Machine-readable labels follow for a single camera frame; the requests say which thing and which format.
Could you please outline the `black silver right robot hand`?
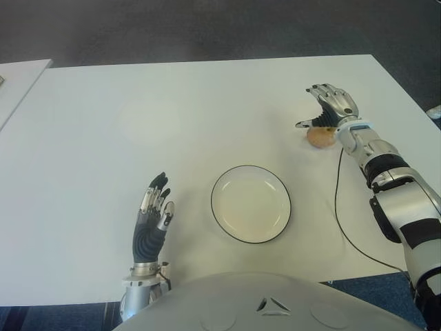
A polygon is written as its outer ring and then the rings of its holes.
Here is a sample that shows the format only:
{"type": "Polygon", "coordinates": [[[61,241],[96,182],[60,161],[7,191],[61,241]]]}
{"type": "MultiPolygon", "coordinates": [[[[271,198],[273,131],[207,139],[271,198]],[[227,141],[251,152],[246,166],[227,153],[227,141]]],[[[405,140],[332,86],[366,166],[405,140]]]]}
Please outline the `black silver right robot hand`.
{"type": "Polygon", "coordinates": [[[305,90],[317,100],[322,112],[316,118],[296,123],[296,128],[338,128],[358,119],[358,106],[345,90],[329,83],[314,84],[305,90]]]}

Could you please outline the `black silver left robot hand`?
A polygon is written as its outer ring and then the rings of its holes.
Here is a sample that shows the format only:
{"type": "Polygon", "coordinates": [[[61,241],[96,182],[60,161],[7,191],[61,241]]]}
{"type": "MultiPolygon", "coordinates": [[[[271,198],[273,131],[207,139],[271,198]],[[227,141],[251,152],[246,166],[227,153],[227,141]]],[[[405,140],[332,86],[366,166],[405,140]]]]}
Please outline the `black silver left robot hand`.
{"type": "Polygon", "coordinates": [[[171,190],[165,189],[168,178],[164,172],[149,184],[142,199],[132,238],[132,256],[135,263],[158,261],[165,236],[174,217],[173,201],[164,204],[171,190]]]}

